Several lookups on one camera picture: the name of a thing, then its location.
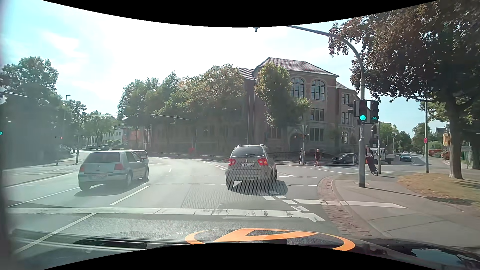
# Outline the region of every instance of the sky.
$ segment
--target sky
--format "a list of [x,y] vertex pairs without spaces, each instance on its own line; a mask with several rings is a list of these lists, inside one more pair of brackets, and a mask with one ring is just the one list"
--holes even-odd
[[[163,80],[204,73],[214,65],[255,68],[268,57],[306,61],[350,83],[353,53],[331,57],[328,37],[288,28],[249,28],[172,25],[116,17],[41,0],[7,0],[3,7],[2,59],[18,63],[22,57],[50,59],[59,71],[57,92],[79,100],[87,112],[117,114],[123,87],[135,79]],[[302,27],[328,32],[333,23]],[[360,44],[355,45],[360,51]],[[371,98],[366,89],[365,98]],[[419,103],[382,97],[380,121],[412,129],[425,121]],[[432,131],[444,127],[429,122]]]

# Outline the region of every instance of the person with scooter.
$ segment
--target person with scooter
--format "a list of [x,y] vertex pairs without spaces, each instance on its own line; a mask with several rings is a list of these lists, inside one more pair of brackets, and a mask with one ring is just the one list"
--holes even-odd
[[378,170],[375,166],[375,158],[373,157],[373,151],[369,146],[365,146],[365,162],[368,164],[368,168],[372,175],[376,174],[378,176]]

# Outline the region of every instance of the cobblestone strip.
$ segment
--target cobblestone strip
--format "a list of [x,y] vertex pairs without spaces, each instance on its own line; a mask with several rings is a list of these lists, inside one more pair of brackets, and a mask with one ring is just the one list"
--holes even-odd
[[[320,201],[339,202],[332,188],[333,176],[322,179],[318,186],[318,198]],[[321,204],[328,215],[328,218],[334,223],[338,230],[344,235],[351,236],[371,236],[372,234],[366,228],[358,224],[350,213],[340,203],[338,205]]]

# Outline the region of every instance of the arched window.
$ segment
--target arched window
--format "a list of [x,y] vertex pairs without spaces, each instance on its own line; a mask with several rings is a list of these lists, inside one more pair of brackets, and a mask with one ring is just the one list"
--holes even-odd
[[290,90],[290,95],[296,98],[303,98],[303,88],[305,83],[300,78],[293,78],[292,79],[292,89]]
[[312,99],[325,100],[325,83],[323,81],[312,82]]
[[342,132],[341,140],[344,144],[348,143],[348,134],[346,132]]

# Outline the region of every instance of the silver hatchback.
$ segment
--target silver hatchback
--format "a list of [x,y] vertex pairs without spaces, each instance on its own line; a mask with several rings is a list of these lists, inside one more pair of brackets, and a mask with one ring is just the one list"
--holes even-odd
[[265,145],[244,145],[233,149],[225,171],[226,185],[235,181],[254,181],[273,184],[277,178],[275,155],[268,155]]
[[120,184],[148,179],[148,163],[129,150],[98,151],[88,154],[78,172],[78,186],[88,190],[96,184]]

